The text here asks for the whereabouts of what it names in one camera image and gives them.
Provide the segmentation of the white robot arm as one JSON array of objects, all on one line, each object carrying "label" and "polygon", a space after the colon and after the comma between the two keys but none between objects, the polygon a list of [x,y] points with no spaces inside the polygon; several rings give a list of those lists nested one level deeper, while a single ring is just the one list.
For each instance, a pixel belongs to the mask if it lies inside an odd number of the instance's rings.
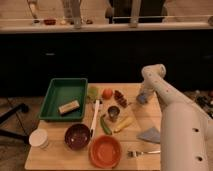
[{"label": "white robot arm", "polygon": [[164,80],[163,64],[145,66],[141,75],[143,102],[156,92],[166,104],[160,127],[160,171],[210,171],[206,141],[213,139],[213,119]]}]

